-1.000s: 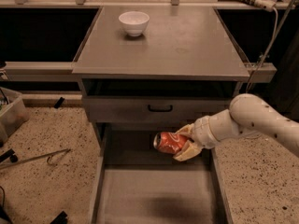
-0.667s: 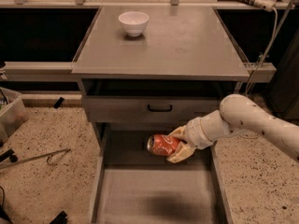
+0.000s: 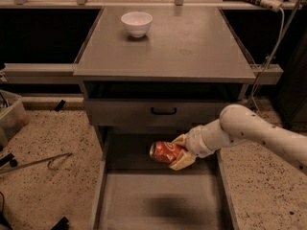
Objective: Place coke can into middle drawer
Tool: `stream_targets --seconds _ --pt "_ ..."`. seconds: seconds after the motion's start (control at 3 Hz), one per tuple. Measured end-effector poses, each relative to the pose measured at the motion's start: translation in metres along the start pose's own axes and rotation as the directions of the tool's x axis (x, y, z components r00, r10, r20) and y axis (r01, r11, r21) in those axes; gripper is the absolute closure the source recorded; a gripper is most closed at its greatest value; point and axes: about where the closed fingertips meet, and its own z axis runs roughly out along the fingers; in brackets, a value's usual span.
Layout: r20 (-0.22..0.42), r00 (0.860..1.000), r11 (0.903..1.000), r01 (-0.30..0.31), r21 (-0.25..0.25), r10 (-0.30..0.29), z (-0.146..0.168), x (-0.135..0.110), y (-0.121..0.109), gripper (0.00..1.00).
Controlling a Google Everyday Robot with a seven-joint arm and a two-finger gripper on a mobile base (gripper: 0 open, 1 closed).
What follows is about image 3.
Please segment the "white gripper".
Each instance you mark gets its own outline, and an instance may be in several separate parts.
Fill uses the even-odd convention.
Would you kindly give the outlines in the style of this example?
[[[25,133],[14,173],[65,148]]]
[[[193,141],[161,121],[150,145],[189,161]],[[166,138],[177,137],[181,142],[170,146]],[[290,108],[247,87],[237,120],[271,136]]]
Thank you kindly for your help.
[[[196,156],[205,158],[214,153],[214,150],[210,149],[204,142],[205,132],[204,126],[196,126],[190,129],[187,134],[181,134],[172,141],[173,144],[186,147],[189,151],[183,149],[169,166],[170,169],[174,171],[182,170],[192,165],[196,161]]]

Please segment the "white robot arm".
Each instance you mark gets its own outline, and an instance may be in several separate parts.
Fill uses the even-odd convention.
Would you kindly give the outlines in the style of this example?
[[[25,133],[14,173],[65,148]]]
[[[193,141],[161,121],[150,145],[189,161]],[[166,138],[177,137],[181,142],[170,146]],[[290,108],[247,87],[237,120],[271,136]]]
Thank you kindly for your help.
[[[231,104],[218,120],[191,128],[174,143],[185,148],[170,168],[182,170],[216,150],[251,141],[270,150],[303,173],[307,173],[307,137],[274,126],[239,104]]]

